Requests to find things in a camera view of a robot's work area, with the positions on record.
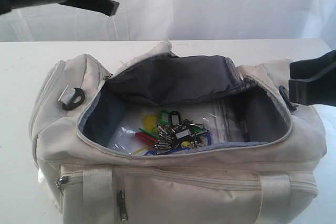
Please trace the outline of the cream fabric duffel bag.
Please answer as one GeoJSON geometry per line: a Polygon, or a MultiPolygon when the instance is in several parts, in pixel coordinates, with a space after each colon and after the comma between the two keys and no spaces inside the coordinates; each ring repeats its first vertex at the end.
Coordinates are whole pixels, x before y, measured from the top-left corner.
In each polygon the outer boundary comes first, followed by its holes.
{"type": "Polygon", "coordinates": [[[315,108],[288,100],[291,61],[235,66],[171,48],[161,42],[115,73],[88,54],[49,71],[29,137],[63,223],[290,223],[318,195],[313,171],[327,152],[315,108]],[[107,148],[129,106],[215,101],[232,109],[245,146],[157,156],[107,148]],[[61,176],[69,182],[58,189],[61,176]]]}

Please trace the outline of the bunch of coloured key tags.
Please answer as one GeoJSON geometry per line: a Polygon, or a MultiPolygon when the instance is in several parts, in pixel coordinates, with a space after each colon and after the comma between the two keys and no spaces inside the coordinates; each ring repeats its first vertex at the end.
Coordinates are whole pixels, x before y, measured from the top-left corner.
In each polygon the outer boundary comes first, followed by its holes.
{"type": "Polygon", "coordinates": [[[132,155],[169,155],[212,144],[210,130],[204,124],[182,118],[179,111],[161,110],[145,116],[142,127],[134,136],[144,147],[132,152],[132,155]]]}

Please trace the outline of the white backdrop curtain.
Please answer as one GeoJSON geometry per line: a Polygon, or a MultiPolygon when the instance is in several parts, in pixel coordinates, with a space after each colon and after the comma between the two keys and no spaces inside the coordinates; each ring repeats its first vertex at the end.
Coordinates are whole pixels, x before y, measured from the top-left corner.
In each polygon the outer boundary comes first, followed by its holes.
{"type": "Polygon", "coordinates": [[[320,38],[335,47],[335,0],[116,0],[117,13],[62,5],[1,16],[1,41],[320,38]]]}

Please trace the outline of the side pocket zipper pull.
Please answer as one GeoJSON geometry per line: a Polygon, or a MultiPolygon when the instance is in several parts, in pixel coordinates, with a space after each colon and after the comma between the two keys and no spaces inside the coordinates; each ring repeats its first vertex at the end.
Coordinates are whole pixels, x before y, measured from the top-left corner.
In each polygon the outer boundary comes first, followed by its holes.
{"type": "Polygon", "coordinates": [[[66,184],[69,182],[69,176],[61,176],[60,178],[57,179],[55,182],[55,186],[60,189],[62,185],[66,184]]]}

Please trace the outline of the front pocket zipper pull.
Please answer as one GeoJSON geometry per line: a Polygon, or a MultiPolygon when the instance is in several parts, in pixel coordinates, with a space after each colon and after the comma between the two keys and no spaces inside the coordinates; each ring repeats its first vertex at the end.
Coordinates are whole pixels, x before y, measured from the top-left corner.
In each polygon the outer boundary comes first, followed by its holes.
{"type": "Polygon", "coordinates": [[[124,191],[120,190],[117,193],[117,205],[119,208],[119,215],[121,221],[128,220],[127,208],[125,203],[125,194],[124,191]]]}

